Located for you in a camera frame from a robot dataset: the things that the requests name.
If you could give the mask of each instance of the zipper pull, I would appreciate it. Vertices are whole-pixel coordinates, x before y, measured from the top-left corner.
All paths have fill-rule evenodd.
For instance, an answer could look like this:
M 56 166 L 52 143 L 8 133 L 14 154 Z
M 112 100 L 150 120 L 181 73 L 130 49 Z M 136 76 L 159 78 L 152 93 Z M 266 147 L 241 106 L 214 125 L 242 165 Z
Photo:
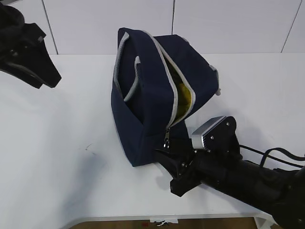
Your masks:
M 169 149 L 170 147 L 170 128 L 168 128 L 166 131 L 165 131 L 165 137 L 164 137 L 164 145 L 163 145 L 164 148 L 166 149 Z

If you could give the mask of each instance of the white table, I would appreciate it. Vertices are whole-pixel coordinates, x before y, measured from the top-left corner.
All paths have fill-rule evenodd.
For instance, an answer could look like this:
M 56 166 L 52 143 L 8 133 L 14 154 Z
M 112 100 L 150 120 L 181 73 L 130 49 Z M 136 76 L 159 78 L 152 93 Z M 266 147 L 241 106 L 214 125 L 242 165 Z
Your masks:
M 205 58 L 219 69 L 222 95 L 189 118 L 189 128 L 233 115 L 241 143 L 260 150 L 281 146 L 302 155 L 305 53 Z M 88 220 L 272 220 L 205 185 L 179 198 L 170 193 L 171 177 L 161 166 L 133 168 L 110 107 L 115 56 L 52 59 L 62 75 L 55 89 L 37 90 L 0 73 L 0 228 L 60 229 Z M 266 165 L 278 166 L 270 160 Z

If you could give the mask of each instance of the lunch bag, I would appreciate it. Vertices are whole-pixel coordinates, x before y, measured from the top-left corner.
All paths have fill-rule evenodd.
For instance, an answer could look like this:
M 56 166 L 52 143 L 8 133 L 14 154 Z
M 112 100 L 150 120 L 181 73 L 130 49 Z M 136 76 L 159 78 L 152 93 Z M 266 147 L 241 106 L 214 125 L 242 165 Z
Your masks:
M 134 167 L 155 162 L 169 136 L 188 138 L 184 120 L 217 92 L 217 70 L 184 38 L 119 29 L 111 106 Z

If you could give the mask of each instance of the black mechanical part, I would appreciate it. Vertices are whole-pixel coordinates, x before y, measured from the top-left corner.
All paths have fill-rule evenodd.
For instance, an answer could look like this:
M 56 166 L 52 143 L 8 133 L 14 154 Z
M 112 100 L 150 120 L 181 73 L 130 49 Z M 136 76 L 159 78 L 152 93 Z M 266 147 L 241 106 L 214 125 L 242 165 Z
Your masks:
M 197 140 L 192 139 L 193 143 L 197 141 L 199 149 L 193 148 L 191 139 L 170 139 L 169 148 L 156 151 L 158 162 L 173 177 L 171 192 L 181 197 L 204 183 L 271 214 L 284 229 L 304 229 L 305 168 L 268 169 L 242 160 L 235 119 L 216 118 L 210 125 L 213 127 L 201 128 L 202 147 L 198 144 L 198 132 Z M 303 157 L 291 157 L 304 161 Z
M 0 71 L 35 88 L 55 87 L 61 76 L 48 55 L 45 36 L 37 24 L 24 23 L 17 9 L 0 2 Z

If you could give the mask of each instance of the bag strap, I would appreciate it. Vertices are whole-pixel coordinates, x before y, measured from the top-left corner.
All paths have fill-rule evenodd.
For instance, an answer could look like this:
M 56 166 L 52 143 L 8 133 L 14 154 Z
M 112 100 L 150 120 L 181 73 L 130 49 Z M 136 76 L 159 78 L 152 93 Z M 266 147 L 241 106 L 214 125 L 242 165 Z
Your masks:
M 120 83 L 119 83 L 119 69 L 120 69 L 121 58 L 122 58 L 122 55 L 123 55 L 123 49 L 124 49 L 125 43 L 128 39 L 129 39 L 129 34 L 127 32 L 125 32 L 121 41 L 120 41 L 119 47 L 118 47 L 118 52 L 117 52 L 117 55 L 116 55 L 114 71 L 113 71 L 114 84 L 115 84 L 116 88 L 118 89 L 118 91 L 119 91 L 119 93 L 121 94 L 122 97 L 123 97 L 123 94 L 122 94 Z M 135 90 L 137 89 L 137 86 L 138 86 L 138 83 L 139 83 L 139 68 L 138 68 L 138 65 L 140 63 L 141 63 L 140 57 L 136 56 L 136 58 L 134 60 L 135 79 L 133 81 L 133 84 L 132 84 L 129 92 L 124 97 L 124 102 L 127 102 L 128 100 L 130 100 L 130 98 L 135 93 Z

